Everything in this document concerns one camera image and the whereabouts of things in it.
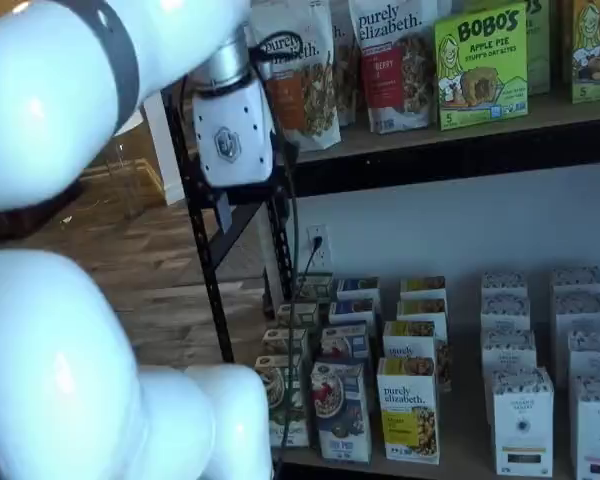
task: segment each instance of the black band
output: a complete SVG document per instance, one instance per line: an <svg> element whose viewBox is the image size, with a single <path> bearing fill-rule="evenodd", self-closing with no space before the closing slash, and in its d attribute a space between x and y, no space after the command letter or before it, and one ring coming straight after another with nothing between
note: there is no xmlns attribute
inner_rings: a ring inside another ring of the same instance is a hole
<svg viewBox="0 0 600 480"><path fill-rule="evenodd" d="M120 17L105 0L51 0L71 10L94 33L104 50L118 93L117 132L129 120L140 94L136 50Z"/></svg>

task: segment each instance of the cereal box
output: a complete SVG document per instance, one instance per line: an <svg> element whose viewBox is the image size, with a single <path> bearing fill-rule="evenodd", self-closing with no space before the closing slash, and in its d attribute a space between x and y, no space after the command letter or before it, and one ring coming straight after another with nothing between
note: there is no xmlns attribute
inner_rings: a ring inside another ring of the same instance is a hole
<svg viewBox="0 0 600 480"><path fill-rule="evenodd" d="M600 0L572 0L573 103L600 100Z"/></svg>
<svg viewBox="0 0 600 480"><path fill-rule="evenodd" d="M551 289L553 293L600 293L600 269L598 267L556 268L551 272Z"/></svg>
<svg viewBox="0 0 600 480"><path fill-rule="evenodd" d="M284 355L289 353L289 330L274 328L264 332L262 348L268 355ZM293 330L292 353L305 356L309 353L309 333L304 328Z"/></svg>
<svg viewBox="0 0 600 480"><path fill-rule="evenodd" d="M570 332L569 378L600 375L600 332Z"/></svg>
<svg viewBox="0 0 600 480"><path fill-rule="evenodd" d="M498 475L553 475L553 386L544 368L497 370L492 426Z"/></svg>
<svg viewBox="0 0 600 480"><path fill-rule="evenodd" d="M329 303L331 301L331 273L308 273L298 275L297 284L300 286L298 300L304 302Z"/></svg>
<svg viewBox="0 0 600 480"><path fill-rule="evenodd" d="M509 293L483 296L480 324L483 330L530 330L529 299Z"/></svg>
<svg viewBox="0 0 600 480"><path fill-rule="evenodd" d="M559 293L553 297L552 346L556 387L567 386L569 332L600 332L600 294Z"/></svg>
<svg viewBox="0 0 600 480"><path fill-rule="evenodd" d="M431 358L381 358L378 395L387 458L438 465L440 437Z"/></svg>
<svg viewBox="0 0 600 480"><path fill-rule="evenodd" d="M536 341L531 330L483 330L481 344L487 422L491 425L493 421L491 374L496 370L536 367Z"/></svg>
<svg viewBox="0 0 600 480"><path fill-rule="evenodd" d="M322 457L368 463L371 426L360 361L317 361L311 373L311 394Z"/></svg>
<svg viewBox="0 0 600 480"><path fill-rule="evenodd" d="M519 2L436 23L442 130L527 114L526 23Z"/></svg>
<svg viewBox="0 0 600 480"><path fill-rule="evenodd" d="M360 300L341 300L332 302L329 309L329 323L341 325L343 323L364 322L372 337L376 336L376 308L374 300L363 298Z"/></svg>
<svg viewBox="0 0 600 480"><path fill-rule="evenodd" d="M286 355L258 357L256 372L260 375L267 392L269 402L269 438L272 447L279 447L285 423L285 392L288 385L289 363ZM291 391L291 411L289 423L288 447L309 446L309 416L304 382L304 362L300 355L293 356L291 366L293 389Z"/></svg>
<svg viewBox="0 0 600 480"><path fill-rule="evenodd" d="M577 480L600 480L600 377L577 377L571 413L571 459Z"/></svg>
<svg viewBox="0 0 600 480"><path fill-rule="evenodd" d="M441 392L451 391L451 351L447 334L447 313L444 300L400 300L398 321L433 322L436 337L436 369Z"/></svg>
<svg viewBox="0 0 600 480"><path fill-rule="evenodd" d="M436 300L447 301L446 281L442 276L410 278L400 281L400 298L402 300Z"/></svg>
<svg viewBox="0 0 600 480"><path fill-rule="evenodd" d="M521 272L489 271L482 274L482 296L508 293L528 297L527 277Z"/></svg>

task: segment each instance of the granola bag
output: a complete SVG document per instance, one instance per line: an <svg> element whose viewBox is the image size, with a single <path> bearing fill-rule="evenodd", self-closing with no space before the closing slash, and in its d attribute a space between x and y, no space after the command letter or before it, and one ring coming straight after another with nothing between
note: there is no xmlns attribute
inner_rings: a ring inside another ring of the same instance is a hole
<svg viewBox="0 0 600 480"><path fill-rule="evenodd" d="M340 126L356 121L360 47L349 15L349 0L331 0L335 64L333 85Z"/></svg>
<svg viewBox="0 0 600 480"><path fill-rule="evenodd" d="M426 127L435 120L431 0L349 0L362 50L362 76L371 131Z"/></svg>
<svg viewBox="0 0 600 480"><path fill-rule="evenodd" d="M275 60L267 82L287 140L301 152L324 150L340 141L333 88L333 33L328 0L253 0L251 30L255 42L279 31L295 32L304 43L300 56ZM269 40L264 49L297 52L289 36Z"/></svg>

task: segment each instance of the robotic arm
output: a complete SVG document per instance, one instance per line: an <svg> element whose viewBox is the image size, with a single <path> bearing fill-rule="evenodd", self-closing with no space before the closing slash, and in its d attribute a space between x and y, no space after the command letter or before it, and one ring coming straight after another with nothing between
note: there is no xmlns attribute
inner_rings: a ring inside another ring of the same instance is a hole
<svg viewBox="0 0 600 480"><path fill-rule="evenodd" d="M271 121L244 68L248 12L249 0L34 0L1 18L0 211L64 190L148 95L201 65L207 178L266 179ZM260 135L225 122L234 111ZM78 266L0 252L1 477L269 480L267 415L250 369L138 371Z"/></svg>

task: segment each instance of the cartoon girl illustration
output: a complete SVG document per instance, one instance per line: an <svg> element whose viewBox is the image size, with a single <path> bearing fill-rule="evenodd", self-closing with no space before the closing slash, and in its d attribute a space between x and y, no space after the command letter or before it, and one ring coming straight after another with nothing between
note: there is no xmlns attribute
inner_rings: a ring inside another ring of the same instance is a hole
<svg viewBox="0 0 600 480"><path fill-rule="evenodd" d="M463 73L458 58L458 42L453 35L447 35L438 49L438 86L441 101L451 103L461 96L460 79Z"/></svg>
<svg viewBox="0 0 600 480"><path fill-rule="evenodd" d="M574 43L573 66L576 70L589 66L589 61L600 56L600 10L593 3L578 15L578 32Z"/></svg>

